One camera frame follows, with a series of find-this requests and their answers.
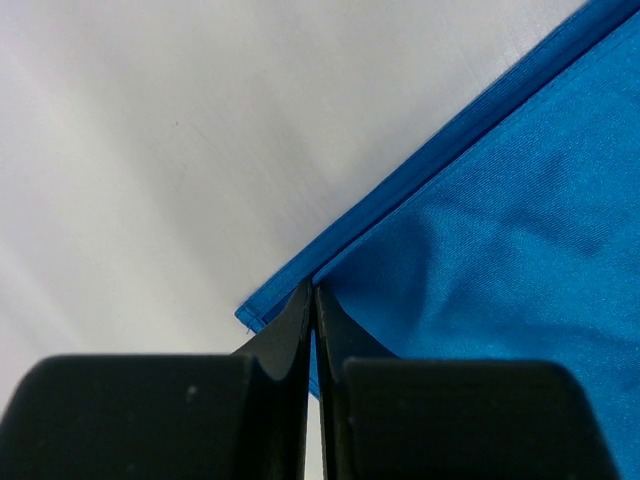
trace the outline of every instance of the blue towel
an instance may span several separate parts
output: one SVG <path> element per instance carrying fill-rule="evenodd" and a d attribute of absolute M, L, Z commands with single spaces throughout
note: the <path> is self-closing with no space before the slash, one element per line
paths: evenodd
<path fill-rule="evenodd" d="M 383 214 L 369 202 L 371 225 L 302 263 L 399 356 L 565 365 L 624 477 L 640 478 L 640 14 L 598 40 L 445 164 L 413 159 L 433 167 L 417 190 Z M 455 122 L 445 131 L 464 143 L 475 124 Z M 297 262 L 241 320 L 259 330 L 275 316 Z"/>

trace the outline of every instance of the black plastic part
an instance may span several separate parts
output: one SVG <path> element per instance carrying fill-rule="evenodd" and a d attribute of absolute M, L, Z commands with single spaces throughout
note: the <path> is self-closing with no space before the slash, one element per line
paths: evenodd
<path fill-rule="evenodd" d="M 0 478 L 301 479 L 311 300 L 301 285 L 229 356 L 41 362 L 0 425 Z"/>
<path fill-rule="evenodd" d="M 315 298 L 327 480 L 618 478 L 564 368 L 399 360 L 328 290 Z"/>

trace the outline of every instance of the white surface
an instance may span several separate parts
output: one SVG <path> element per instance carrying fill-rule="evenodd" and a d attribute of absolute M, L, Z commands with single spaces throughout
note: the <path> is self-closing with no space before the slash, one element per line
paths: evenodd
<path fill-rule="evenodd" d="M 236 348 L 234 309 L 581 3 L 2 2 L 0 405 L 53 353 Z"/>

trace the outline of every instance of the blue cloth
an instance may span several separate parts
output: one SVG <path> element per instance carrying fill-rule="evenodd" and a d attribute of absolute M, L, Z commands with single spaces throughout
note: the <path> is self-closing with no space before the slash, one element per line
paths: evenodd
<path fill-rule="evenodd" d="M 640 478 L 640 14 L 375 220 L 314 281 L 400 356 L 565 365 Z"/>

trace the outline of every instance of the folded blue fabric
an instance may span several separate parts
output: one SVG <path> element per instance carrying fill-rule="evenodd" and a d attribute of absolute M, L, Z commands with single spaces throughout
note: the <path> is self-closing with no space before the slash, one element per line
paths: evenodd
<path fill-rule="evenodd" d="M 600 5 L 614 3 L 631 11 Z M 571 55 L 308 273 L 400 356 L 563 364 L 625 478 L 640 478 L 640 14 Z M 238 311 L 252 328 L 303 270 L 287 268 Z"/>

